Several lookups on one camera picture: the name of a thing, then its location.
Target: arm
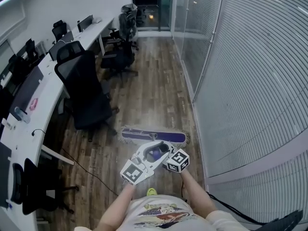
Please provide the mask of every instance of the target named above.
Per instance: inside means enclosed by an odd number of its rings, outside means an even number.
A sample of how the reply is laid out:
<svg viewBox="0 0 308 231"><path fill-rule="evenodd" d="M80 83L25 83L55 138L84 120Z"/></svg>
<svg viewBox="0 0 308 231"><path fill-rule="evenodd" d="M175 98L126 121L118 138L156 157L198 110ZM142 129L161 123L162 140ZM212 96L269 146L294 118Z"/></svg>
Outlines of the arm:
<svg viewBox="0 0 308 231"><path fill-rule="evenodd" d="M187 170L184 170L180 175L188 192L191 204L193 205L194 211L197 215L205 219L208 214L217 210L209 195L195 181Z"/></svg>
<svg viewBox="0 0 308 231"><path fill-rule="evenodd" d="M115 231L124 218L128 205L135 192L135 186L127 184L116 200L109 206L103 214L97 228L94 231Z"/></svg>

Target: water bottle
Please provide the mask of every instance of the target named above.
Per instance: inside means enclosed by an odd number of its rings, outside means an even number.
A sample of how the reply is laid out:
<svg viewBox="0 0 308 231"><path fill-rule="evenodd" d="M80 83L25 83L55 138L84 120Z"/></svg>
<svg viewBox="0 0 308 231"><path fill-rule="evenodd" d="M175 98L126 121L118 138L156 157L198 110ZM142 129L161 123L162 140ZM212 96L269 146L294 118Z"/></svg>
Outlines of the water bottle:
<svg viewBox="0 0 308 231"><path fill-rule="evenodd" d="M14 109L15 113L18 117L20 117L21 120L23 120L26 123L30 123L30 116L28 116L23 110L21 110L19 107L15 107Z"/></svg>

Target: white t-shirt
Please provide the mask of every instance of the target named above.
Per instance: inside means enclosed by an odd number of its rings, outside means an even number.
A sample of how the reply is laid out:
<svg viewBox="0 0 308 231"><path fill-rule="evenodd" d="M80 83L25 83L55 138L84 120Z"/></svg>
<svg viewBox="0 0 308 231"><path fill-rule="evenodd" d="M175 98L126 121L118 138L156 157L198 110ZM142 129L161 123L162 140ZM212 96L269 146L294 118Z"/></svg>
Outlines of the white t-shirt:
<svg viewBox="0 0 308 231"><path fill-rule="evenodd" d="M118 231L248 231L229 213L214 211L206 219L194 214L183 200L168 196L154 195L130 203L126 217ZM89 231L77 227L75 231Z"/></svg>

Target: desk leg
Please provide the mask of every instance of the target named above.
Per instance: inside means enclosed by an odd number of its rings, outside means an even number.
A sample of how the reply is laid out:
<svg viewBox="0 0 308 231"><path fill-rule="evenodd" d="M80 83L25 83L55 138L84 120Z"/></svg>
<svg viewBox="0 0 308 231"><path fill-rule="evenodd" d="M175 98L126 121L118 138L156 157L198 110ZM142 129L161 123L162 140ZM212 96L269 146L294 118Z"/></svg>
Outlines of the desk leg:
<svg viewBox="0 0 308 231"><path fill-rule="evenodd" d="M49 155L58 158L59 160L66 162L68 164L74 165L75 163L72 160L67 159L66 157L54 152L53 150L49 149L48 147L46 147L45 145L42 145L42 150L46 153L48 153Z"/></svg>
<svg viewBox="0 0 308 231"><path fill-rule="evenodd" d="M104 56L105 55L105 49L104 49L104 45L103 45L103 41L102 41L102 36L101 35L98 36L98 41L100 42L102 55Z"/></svg>

